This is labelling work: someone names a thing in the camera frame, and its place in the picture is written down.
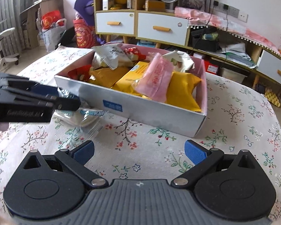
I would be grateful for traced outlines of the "small silver blue pack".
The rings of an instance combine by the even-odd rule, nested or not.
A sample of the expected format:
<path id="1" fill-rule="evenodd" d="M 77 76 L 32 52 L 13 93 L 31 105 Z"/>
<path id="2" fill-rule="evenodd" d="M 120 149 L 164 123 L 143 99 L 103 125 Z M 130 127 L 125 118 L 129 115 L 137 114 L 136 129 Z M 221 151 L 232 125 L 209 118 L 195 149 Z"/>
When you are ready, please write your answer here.
<path id="1" fill-rule="evenodd" d="M 59 97 L 61 98 L 80 100 L 80 98 L 77 95 L 71 93 L 69 90 L 65 90 L 58 87 L 57 92 Z"/>

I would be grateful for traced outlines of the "clear blue bread pack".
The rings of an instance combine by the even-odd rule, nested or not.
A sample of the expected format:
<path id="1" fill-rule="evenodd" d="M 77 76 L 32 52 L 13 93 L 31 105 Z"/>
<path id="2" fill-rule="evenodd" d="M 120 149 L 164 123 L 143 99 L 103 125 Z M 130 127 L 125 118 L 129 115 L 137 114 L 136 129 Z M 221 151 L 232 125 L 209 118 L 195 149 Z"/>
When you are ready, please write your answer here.
<path id="1" fill-rule="evenodd" d="M 98 109 L 78 108 L 76 111 L 56 110 L 54 116 L 81 131 L 85 138 L 91 139 L 101 130 L 101 120 L 106 113 Z"/>

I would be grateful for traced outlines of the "red white candy pack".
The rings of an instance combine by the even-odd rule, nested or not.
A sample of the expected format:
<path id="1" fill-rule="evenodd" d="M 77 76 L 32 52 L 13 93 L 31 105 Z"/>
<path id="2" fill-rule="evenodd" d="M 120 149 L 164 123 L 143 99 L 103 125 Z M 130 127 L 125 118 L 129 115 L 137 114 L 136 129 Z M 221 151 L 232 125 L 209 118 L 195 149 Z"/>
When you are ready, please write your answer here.
<path id="1" fill-rule="evenodd" d="M 82 66 L 82 67 L 77 67 L 73 70 L 70 70 L 67 73 L 67 76 L 73 80 L 87 82 L 91 76 L 90 75 L 91 69 L 92 69 L 92 66 L 90 64 Z"/>

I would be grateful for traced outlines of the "orange snack bar pack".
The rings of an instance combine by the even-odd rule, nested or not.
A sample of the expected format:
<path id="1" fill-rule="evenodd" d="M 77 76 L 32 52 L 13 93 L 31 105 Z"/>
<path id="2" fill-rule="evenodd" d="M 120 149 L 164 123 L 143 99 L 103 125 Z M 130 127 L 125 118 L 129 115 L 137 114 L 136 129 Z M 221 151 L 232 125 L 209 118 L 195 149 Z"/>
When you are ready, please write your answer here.
<path id="1" fill-rule="evenodd" d="M 119 81 L 126 73 L 129 72 L 128 67 L 118 67 L 114 70 L 103 67 L 101 69 L 90 72 L 90 78 L 87 80 L 90 84 L 111 88 L 117 81 Z"/>

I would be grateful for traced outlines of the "yellow ridged snack pack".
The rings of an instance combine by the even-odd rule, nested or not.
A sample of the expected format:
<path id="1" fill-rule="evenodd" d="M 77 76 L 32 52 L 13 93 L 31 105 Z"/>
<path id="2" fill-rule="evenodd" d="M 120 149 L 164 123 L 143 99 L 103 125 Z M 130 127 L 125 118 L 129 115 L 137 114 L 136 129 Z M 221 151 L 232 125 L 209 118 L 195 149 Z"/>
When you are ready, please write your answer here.
<path id="1" fill-rule="evenodd" d="M 173 72 L 167 89 L 166 103 L 189 111 L 201 112 L 192 96 L 201 79 L 191 73 Z"/>

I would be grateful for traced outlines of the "yellow small snack pack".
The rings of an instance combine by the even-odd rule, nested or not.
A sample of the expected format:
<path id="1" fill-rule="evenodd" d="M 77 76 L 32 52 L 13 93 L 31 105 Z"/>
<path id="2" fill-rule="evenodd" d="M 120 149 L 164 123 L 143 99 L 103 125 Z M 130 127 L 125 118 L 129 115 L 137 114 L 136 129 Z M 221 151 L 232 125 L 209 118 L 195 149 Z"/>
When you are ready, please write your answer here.
<path id="1" fill-rule="evenodd" d="M 133 86 L 136 84 L 137 80 L 140 80 L 143 77 L 143 74 L 148 66 L 148 62 L 138 62 L 128 73 L 126 73 L 119 81 L 117 81 L 111 87 L 111 89 L 131 95 L 136 95 L 138 97 L 143 97 L 142 94 L 139 94 L 137 91 L 135 91 Z"/>

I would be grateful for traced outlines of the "pink wafer pack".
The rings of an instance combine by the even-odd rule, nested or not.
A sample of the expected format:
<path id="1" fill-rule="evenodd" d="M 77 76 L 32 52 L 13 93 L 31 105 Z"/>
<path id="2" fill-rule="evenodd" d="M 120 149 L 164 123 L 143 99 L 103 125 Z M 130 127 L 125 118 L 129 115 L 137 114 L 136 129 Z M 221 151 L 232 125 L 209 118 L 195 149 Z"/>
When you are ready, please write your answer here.
<path id="1" fill-rule="evenodd" d="M 155 53 L 142 78 L 136 80 L 132 86 L 137 93 L 151 100 L 165 103 L 173 70 L 172 62 L 160 53 Z"/>

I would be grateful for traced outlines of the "small red snack pack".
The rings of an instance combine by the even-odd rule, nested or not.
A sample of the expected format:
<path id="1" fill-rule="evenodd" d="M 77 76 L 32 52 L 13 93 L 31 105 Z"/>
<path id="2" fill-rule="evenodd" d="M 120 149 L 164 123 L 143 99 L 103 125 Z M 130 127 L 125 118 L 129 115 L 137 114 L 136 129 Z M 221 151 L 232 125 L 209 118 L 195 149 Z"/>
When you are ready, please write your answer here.
<path id="1" fill-rule="evenodd" d="M 124 52 L 133 62 L 146 59 L 146 56 L 144 54 L 141 54 L 141 52 L 136 47 L 125 48 Z"/>

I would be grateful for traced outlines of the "white text snack pack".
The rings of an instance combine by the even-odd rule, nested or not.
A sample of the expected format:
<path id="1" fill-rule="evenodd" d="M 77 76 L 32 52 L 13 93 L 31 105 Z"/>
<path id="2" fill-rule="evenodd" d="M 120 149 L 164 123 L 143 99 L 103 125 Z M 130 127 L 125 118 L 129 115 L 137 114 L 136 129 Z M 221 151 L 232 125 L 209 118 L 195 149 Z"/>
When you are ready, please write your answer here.
<path id="1" fill-rule="evenodd" d="M 187 73 L 194 69 L 194 61 L 186 52 L 175 50 L 164 54 L 163 57 L 173 64 L 174 72 Z"/>

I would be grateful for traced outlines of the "white red shopping bag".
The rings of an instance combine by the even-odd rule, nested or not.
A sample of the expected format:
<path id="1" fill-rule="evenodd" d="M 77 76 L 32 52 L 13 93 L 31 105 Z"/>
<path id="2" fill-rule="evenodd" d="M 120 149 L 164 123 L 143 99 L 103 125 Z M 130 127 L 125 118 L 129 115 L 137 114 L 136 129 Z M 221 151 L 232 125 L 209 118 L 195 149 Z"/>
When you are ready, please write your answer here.
<path id="1" fill-rule="evenodd" d="M 59 10 L 54 10 L 41 17 L 41 33 L 47 52 L 55 50 L 66 31 L 67 20 Z"/>

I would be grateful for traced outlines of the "red box under console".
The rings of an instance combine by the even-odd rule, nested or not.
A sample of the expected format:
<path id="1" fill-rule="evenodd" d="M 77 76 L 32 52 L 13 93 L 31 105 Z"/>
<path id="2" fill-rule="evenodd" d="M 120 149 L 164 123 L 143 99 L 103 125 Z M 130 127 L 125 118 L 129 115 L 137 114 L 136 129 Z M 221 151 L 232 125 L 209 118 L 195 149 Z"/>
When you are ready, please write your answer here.
<path id="1" fill-rule="evenodd" d="M 219 70 L 219 66 L 216 64 L 212 64 L 210 61 L 205 60 L 205 70 L 207 73 L 213 74 L 213 75 L 217 75 L 218 74 L 218 70 Z"/>

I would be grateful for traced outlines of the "purple plush toy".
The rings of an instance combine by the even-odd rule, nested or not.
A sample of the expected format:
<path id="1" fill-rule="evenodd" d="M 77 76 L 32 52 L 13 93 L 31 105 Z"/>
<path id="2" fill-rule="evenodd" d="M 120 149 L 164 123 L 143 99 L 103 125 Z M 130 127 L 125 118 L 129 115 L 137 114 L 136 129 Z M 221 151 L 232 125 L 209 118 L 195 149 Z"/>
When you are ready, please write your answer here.
<path id="1" fill-rule="evenodd" d="M 76 0 L 74 3 L 74 10 L 76 11 L 75 20 L 83 19 L 87 25 L 95 26 L 95 12 L 94 12 L 94 0 Z M 98 45 L 105 44 L 103 38 L 96 34 Z"/>

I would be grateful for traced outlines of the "low wooden tv console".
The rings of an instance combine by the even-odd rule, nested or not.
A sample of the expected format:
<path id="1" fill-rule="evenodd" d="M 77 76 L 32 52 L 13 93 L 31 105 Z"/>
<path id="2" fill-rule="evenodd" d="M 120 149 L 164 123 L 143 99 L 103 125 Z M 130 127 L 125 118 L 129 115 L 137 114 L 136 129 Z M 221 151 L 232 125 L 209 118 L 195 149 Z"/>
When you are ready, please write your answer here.
<path id="1" fill-rule="evenodd" d="M 281 51 L 211 26 L 190 25 L 188 47 L 281 85 Z"/>

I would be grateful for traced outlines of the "wooden shelf drawer cabinet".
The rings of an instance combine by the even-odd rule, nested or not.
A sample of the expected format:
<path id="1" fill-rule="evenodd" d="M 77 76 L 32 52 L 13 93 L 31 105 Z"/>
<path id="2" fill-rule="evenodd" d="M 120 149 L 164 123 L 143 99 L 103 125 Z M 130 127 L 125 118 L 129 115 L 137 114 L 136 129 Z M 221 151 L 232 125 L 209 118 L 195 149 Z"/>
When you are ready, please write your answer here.
<path id="1" fill-rule="evenodd" d="M 130 37 L 162 44 L 185 47 L 189 36 L 188 20 L 167 12 L 161 0 L 94 0 L 95 31 L 105 35 Z"/>

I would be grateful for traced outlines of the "pink cloth runner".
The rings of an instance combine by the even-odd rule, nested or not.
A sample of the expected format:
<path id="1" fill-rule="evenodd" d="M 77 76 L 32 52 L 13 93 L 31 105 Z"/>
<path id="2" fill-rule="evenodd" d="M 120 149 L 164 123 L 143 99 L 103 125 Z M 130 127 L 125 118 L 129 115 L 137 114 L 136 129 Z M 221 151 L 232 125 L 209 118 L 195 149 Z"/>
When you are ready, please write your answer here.
<path id="1" fill-rule="evenodd" d="M 250 30 L 244 25 L 240 25 L 226 18 L 207 12 L 183 7 L 175 7 L 174 14 L 175 17 L 188 19 L 190 25 L 213 26 L 225 32 L 229 32 L 242 38 L 248 39 L 249 41 L 256 42 L 261 46 L 268 48 L 273 53 L 280 55 L 278 48 L 266 37 L 263 37 L 262 35 Z"/>

